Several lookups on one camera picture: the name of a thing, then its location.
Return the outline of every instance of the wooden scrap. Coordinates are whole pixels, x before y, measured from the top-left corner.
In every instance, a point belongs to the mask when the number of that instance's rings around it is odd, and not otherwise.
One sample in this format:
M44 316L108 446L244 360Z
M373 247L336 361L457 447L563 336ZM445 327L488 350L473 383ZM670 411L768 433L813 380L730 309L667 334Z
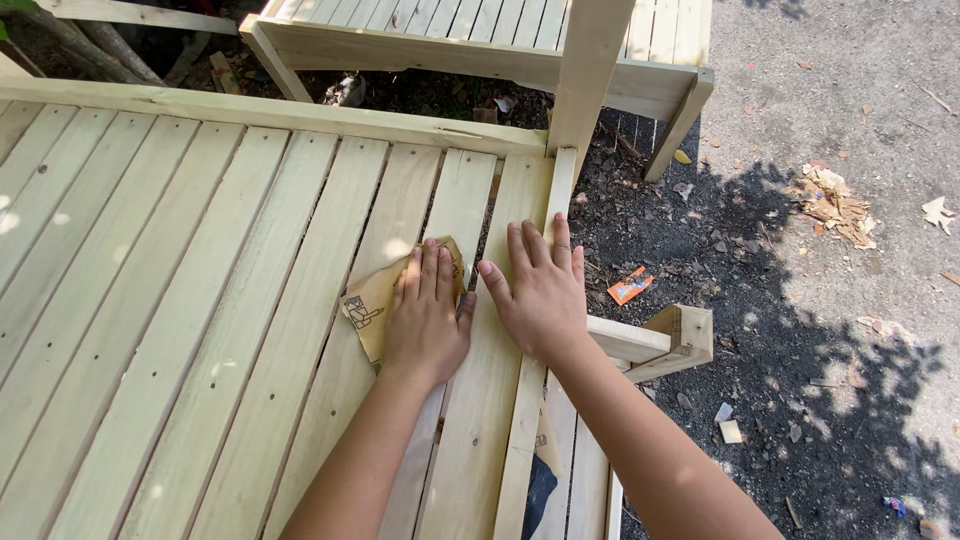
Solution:
M237 84L236 75L233 74L233 68L230 67L229 62L227 62L227 57L224 56L222 51L217 51L210 55L210 63L213 64L213 69L216 70L217 79L220 80L225 94L243 95L243 90L241 90L240 85Z

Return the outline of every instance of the forearm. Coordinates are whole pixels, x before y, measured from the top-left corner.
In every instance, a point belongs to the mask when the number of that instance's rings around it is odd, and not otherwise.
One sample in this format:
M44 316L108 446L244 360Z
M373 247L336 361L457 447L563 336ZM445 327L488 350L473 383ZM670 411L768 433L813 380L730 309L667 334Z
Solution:
M287 522L283 540L376 538L429 386L384 368Z
M554 374L603 448L650 536L782 538L686 434L592 340L553 358Z

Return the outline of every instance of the wooden post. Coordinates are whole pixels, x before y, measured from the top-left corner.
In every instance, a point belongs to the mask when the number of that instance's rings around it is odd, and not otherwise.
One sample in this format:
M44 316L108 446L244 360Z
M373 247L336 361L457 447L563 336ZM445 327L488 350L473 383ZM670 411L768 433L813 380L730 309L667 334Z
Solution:
M575 0L570 6L547 155L555 155L558 148L577 148L573 169L575 184L635 3L635 0Z
M274 82L288 100L313 103L310 93L306 91L297 73L283 65L274 45L257 24L256 15L247 15L243 24L240 25L240 36L243 37L244 43L250 45L260 63L267 68L267 72L274 78Z
M647 170L643 174L644 182L654 182L663 174L666 166L673 158L673 153L680 148L680 143L684 142L686 134L690 127L700 116L700 110L713 92L713 70L708 67L701 67L697 72L697 78L690 85L690 91L680 102L677 112L673 119L667 124L663 136L657 142L657 148L654 149L653 156L647 161Z

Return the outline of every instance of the wooden chair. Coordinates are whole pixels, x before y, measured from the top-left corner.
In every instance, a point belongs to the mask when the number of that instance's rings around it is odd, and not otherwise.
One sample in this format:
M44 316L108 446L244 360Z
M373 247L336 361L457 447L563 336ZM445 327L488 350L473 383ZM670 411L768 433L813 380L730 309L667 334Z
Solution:
M667 122L644 174L660 177L713 91L712 0L636 0L603 104ZM240 33L289 100L294 70L408 67L557 91L569 0L272 0Z
M423 227L471 267L487 218L509 268L507 223L566 209L628 2L573 11L549 134L0 78L0 538L276 539L374 379L345 283ZM567 465L538 538L618 536L606 458L477 292L381 538L518 538L544 386ZM712 356L705 309L588 329L634 381Z

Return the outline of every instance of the fallen leaf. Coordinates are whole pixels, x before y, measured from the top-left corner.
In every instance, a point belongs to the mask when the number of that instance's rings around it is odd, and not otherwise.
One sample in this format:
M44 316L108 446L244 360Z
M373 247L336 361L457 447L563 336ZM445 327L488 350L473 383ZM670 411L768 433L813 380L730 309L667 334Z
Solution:
M945 199L946 197L934 199L921 206L921 209L924 211L924 219L926 219L926 221L934 225L939 225L940 228L944 230L944 233L950 234L950 222L956 219L957 214L944 208Z
M681 150L681 149L679 149L679 148L677 149L676 152L673 153L673 159L679 161L680 163L684 163L684 164L687 164L687 165L689 165L689 164L691 164L691 163L693 162L692 160L690 160L690 158L688 158L688 157L686 156L686 152L684 152L683 150Z
M693 404L683 392L677 394L677 403L686 410L693 410Z

